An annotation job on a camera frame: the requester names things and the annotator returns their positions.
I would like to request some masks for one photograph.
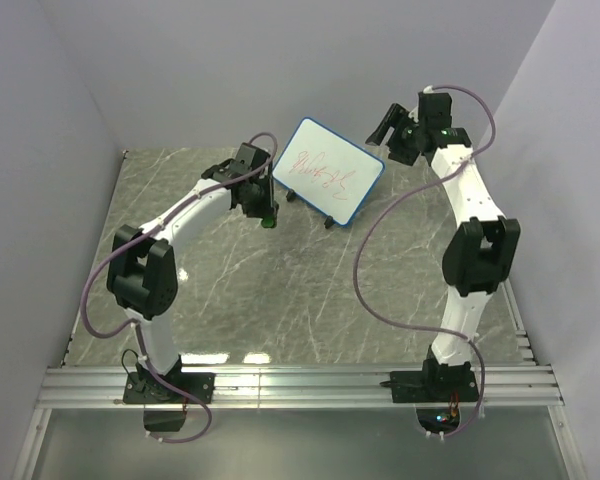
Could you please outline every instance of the marble floor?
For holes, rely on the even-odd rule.
[[[372,153],[386,158],[382,149]],[[188,192],[208,166],[235,149],[130,151],[106,220],[97,260],[110,252],[116,229],[154,218]],[[352,286],[354,253],[376,216],[399,193],[433,179],[425,161],[387,161],[384,174],[349,227],[323,227],[323,216],[278,189],[278,227],[236,210],[191,241],[179,259],[180,289],[173,332],[185,361],[200,363],[420,363],[433,335],[393,329],[371,317]],[[440,261],[455,232],[443,189],[407,201],[371,238],[361,262],[369,303],[390,318],[439,326],[446,284]],[[125,319],[105,289],[89,302],[94,325],[110,330]],[[514,324],[500,289],[488,304],[478,346],[488,363],[521,361]],[[68,365],[118,365],[134,348],[130,331],[111,340],[77,326]]]

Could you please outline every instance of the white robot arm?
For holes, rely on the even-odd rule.
[[[471,156],[472,149],[464,145],[448,145],[439,148],[431,162],[431,168],[439,178],[444,178],[458,169],[460,163]],[[481,222],[498,222],[504,215],[495,205],[473,160],[463,172],[443,183],[451,202],[456,227],[476,218]],[[489,242],[481,242],[481,248],[490,248]],[[447,305],[442,317],[442,328],[455,330],[473,338],[478,330],[484,307],[493,292],[474,291],[462,296],[456,286],[449,285]],[[471,351],[467,342],[460,338],[440,333],[431,345],[438,362],[449,366],[463,365],[471,361]]]
[[[466,131],[453,128],[451,120],[451,96],[428,87],[419,93],[418,107],[411,112],[394,103],[367,139],[368,144],[380,145],[393,128],[386,143],[389,158],[413,165],[424,156],[436,175],[447,179],[443,186],[456,219],[456,234],[442,259],[448,296],[440,327],[462,338],[438,334],[423,363],[424,393],[414,390],[411,401],[444,400],[449,394],[463,401],[477,399],[466,339],[475,338],[485,306],[507,279],[520,236],[517,220],[506,219],[491,199]],[[452,175],[461,166],[460,173]]]
[[[198,180],[196,186],[173,207],[167,210],[160,217],[145,223],[140,230],[146,232],[151,230],[156,224],[160,223],[161,218],[165,218],[176,205],[185,201],[188,197],[199,193],[205,188],[211,187],[218,182],[212,179]],[[189,207],[176,216],[165,229],[160,231],[154,238],[155,241],[165,241],[172,248],[174,258],[177,259],[186,243],[204,230],[204,228],[216,218],[226,214],[231,209],[231,191],[220,188],[214,192],[205,195],[193,202]],[[168,373],[177,363],[180,354],[173,341],[171,332],[171,321],[173,317],[173,308],[169,307],[167,311],[156,315],[151,319],[146,319],[144,315],[134,308],[126,308],[125,313],[128,318],[134,318],[138,321],[139,328],[142,329],[147,355],[151,359],[156,371],[162,375]]]
[[[113,250],[162,224],[163,219],[193,195],[261,167],[269,154],[242,144],[235,159],[209,168],[195,187],[173,207],[140,228],[127,225],[115,235]],[[264,176],[234,183],[202,196],[172,218],[155,236],[115,258],[109,267],[107,289],[140,328],[146,355],[160,375],[179,370],[180,355],[171,332],[172,304],[178,290],[176,259],[186,243],[217,217],[240,205],[247,217],[260,218],[265,228],[276,224],[278,205],[273,200],[271,170]],[[146,367],[139,358],[141,367]]]

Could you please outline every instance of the glass panel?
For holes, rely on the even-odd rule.
[[[123,224],[140,226],[185,195],[210,165],[234,149],[136,150],[127,155],[105,224],[97,259],[110,252]],[[352,262],[365,232],[390,200],[431,181],[424,159],[414,167],[393,161],[351,226],[326,230],[324,217],[278,188],[278,226],[260,227],[240,209],[193,239],[179,258],[180,289],[173,332],[185,362],[193,363],[421,363],[434,336],[394,331],[358,303]],[[442,188],[408,200],[381,224],[362,260],[363,292],[397,321],[439,326],[447,286],[442,255],[455,233]],[[105,289],[94,286],[89,311],[102,330],[125,319]],[[488,363],[520,362],[513,321],[502,288],[487,305],[479,346]],[[70,365],[118,365],[134,348],[125,331],[94,341],[79,325]]]
[[[62,410],[53,413],[34,478],[567,478],[546,408],[487,410],[444,443],[415,425],[413,411],[402,409],[218,411],[205,437],[174,446],[144,437],[140,411]]]

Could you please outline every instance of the purple cable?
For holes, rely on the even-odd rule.
[[[164,219],[162,219],[161,223],[159,223],[158,225],[153,227],[151,230],[144,232],[138,238],[136,238],[128,243],[125,243],[120,248],[117,248],[116,250],[111,252],[109,255],[107,255],[107,257],[98,264],[98,266],[91,272],[91,274],[89,274],[89,277],[87,278],[87,281],[82,290],[82,295],[80,297],[80,317],[82,319],[82,324],[84,325],[84,328],[87,330],[87,332],[89,332],[91,335],[93,335],[96,338],[105,339],[105,338],[115,337],[117,334],[119,334],[122,330],[124,330],[129,325],[132,325],[132,324],[137,325],[138,322],[136,320],[128,319],[128,320],[122,322],[122,324],[120,324],[118,327],[116,327],[112,331],[104,332],[104,333],[99,332],[98,330],[96,330],[93,327],[93,325],[91,324],[91,321],[89,320],[89,316],[87,314],[87,302],[89,300],[89,293],[91,292],[91,288],[93,287],[93,284],[96,281],[96,278],[98,278],[98,275],[107,267],[107,265],[109,263],[111,263],[111,261],[113,261],[118,256],[122,255],[124,252],[126,252],[130,248],[133,248],[135,245],[139,244],[143,240],[155,235],[160,230],[164,229],[164,227],[166,225],[168,225],[169,222],[171,222],[171,220],[173,220],[180,212],[182,212],[182,210],[187,208],[189,205],[191,205],[193,202],[195,202],[199,198],[204,197],[205,195],[207,195],[215,190],[229,187],[236,183],[242,182],[243,180],[251,178],[255,175],[259,175],[261,172],[263,172],[273,162],[276,154],[278,153],[278,139],[275,137],[275,135],[273,135],[270,132],[261,132],[255,136],[253,136],[251,138],[251,140],[249,140],[247,143],[252,144],[254,141],[256,141],[258,138],[261,138],[261,137],[269,137],[271,139],[271,141],[273,142],[273,151],[271,152],[271,155],[269,156],[267,161],[264,162],[264,164],[262,164],[260,167],[256,168],[254,171],[247,173],[246,175],[242,175],[240,177],[234,178],[232,180],[228,180],[223,183],[219,183],[217,185],[213,185],[211,187],[203,189],[202,191],[200,191],[197,194],[191,195],[186,200],[184,200],[182,203],[180,203],[176,208],[174,208],[173,211],[169,215],[167,215]],[[204,402],[202,402],[199,398],[185,392],[184,390],[180,390],[179,388],[171,385],[170,383],[165,381],[160,376],[160,374],[158,374],[157,370],[155,369],[155,367],[153,366],[153,364],[151,363],[151,361],[148,358],[147,350],[146,350],[146,346],[144,343],[144,338],[142,337],[141,330],[139,328],[136,328],[135,330],[136,330],[136,336],[138,338],[138,345],[140,347],[140,352],[142,353],[143,356],[146,357],[145,365],[147,366],[147,369],[149,370],[149,372],[151,373],[153,378],[163,387],[171,390],[174,393],[177,393],[178,395],[188,398],[189,400],[196,403],[197,405],[200,405],[207,414],[207,424],[204,426],[204,428],[199,433],[197,433],[196,435],[193,435],[191,437],[182,438],[182,439],[167,439],[167,438],[158,437],[153,434],[151,436],[153,438],[157,438],[158,440],[162,440],[164,443],[187,443],[192,440],[197,440],[202,435],[204,435],[207,432],[207,430],[209,430],[209,427],[211,426],[211,422],[213,419],[213,415],[211,414],[211,409],[209,409],[209,407],[207,405],[205,405]]]
[[[455,434],[458,434],[458,433],[462,432],[471,423],[473,423],[475,421],[475,419],[478,418],[478,416],[480,415],[480,408],[481,408],[482,403],[484,401],[484,387],[485,387],[485,382],[486,382],[486,371],[485,371],[484,358],[482,357],[482,354],[480,353],[480,350],[478,350],[477,345],[473,342],[472,339],[470,339],[469,337],[467,337],[463,333],[457,332],[455,330],[449,330],[447,328],[441,328],[441,327],[427,327],[427,326],[424,326],[424,325],[408,325],[408,324],[405,324],[405,323],[394,322],[393,320],[390,320],[389,318],[381,315],[380,313],[378,313],[377,311],[375,311],[367,303],[367,301],[363,298],[362,292],[360,291],[360,284],[359,284],[359,281],[358,281],[358,271],[360,269],[360,257],[362,256],[362,251],[364,250],[364,247],[366,246],[367,242],[369,241],[369,238],[371,237],[371,234],[375,231],[376,227],[380,224],[380,222],[396,206],[398,206],[400,203],[402,203],[403,201],[405,201],[407,198],[410,198],[413,195],[416,195],[417,193],[420,193],[420,192],[422,192],[424,190],[427,190],[429,188],[433,188],[433,187],[437,187],[439,185],[442,185],[444,182],[448,182],[449,180],[451,180],[451,179],[457,177],[458,175],[460,175],[464,171],[464,169],[467,168],[467,165],[469,165],[469,161],[472,158],[475,158],[480,153],[484,152],[491,145],[493,145],[493,142],[495,140],[495,137],[496,137],[496,122],[495,122],[495,119],[493,118],[493,114],[491,113],[491,110],[489,110],[489,107],[487,106],[487,104],[477,94],[473,93],[470,90],[467,90],[464,87],[458,87],[456,85],[438,85],[438,86],[432,87],[432,89],[433,90],[439,90],[439,89],[458,90],[460,92],[466,93],[467,95],[469,95],[469,96],[473,97],[475,100],[477,100],[478,103],[484,109],[485,113],[487,114],[487,117],[489,118],[489,124],[491,125],[491,137],[489,138],[489,141],[483,147],[478,148],[477,150],[475,150],[474,152],[472,152],[471,156],[468,159],[463,160],[460,163],[460,166],[453,173],[450,173],[446,177],[439,178],[437,180],[434,180],[431,183],[427,183],[425,185],[422,185],[422,186],[420,186],[418,188],[415,188],[415,189],[413,189],[413,190],[411,190],[411,191],[409,191],[407,193],[404,193],[404,194],[400,195],[400,197],[398,197],[396,200],[394,200],[380,214],[380,216],[375,220],[375,222],[373,222],[373,225],[371,225],[371,228],[369,229],[369,231],[365,234],[364,238],[362,239],[362,243],[360,244],[360,247],[358,247],[358,251],[356,252],[356,255],[354,257],[354,260],[353,260],[353,288],[354,288],[354,290],[356,292],[356,297],[358,297],[358,300],[360,301],[360,303],[362,304],[362,306],[365,308],[365,310],[367,310],[367,312],[369,312],[371,315],[373,315],[375,318],[377,318],[381,322],[384,322],[387,325],[391,325],[392,327],[404,328],[406,330],[414,330],[414,331],[417,331],[417,332],[446,333],[446,334],[449,334],[449,335],[453,335],[455,337],[458,337],[458,338],[466,341],[469,344],[469,346],[472,348],[472,350],[476,353],[476,357],[478,357],[478,362],[480,363],[480,388],[478,390],[478,392],[479,392],[479,394],[478,394],[478,401],[476,402],[475,408],[473,409],[473,412],[472,412],[471,416],[469,417],[469,419],[465,423],[463,423],[462,425],[460,425],[456,430],[454,430],[453,432],[448,433],[448,434],[445,435],[445,437],[451,437],[451,436],[453,436]]]

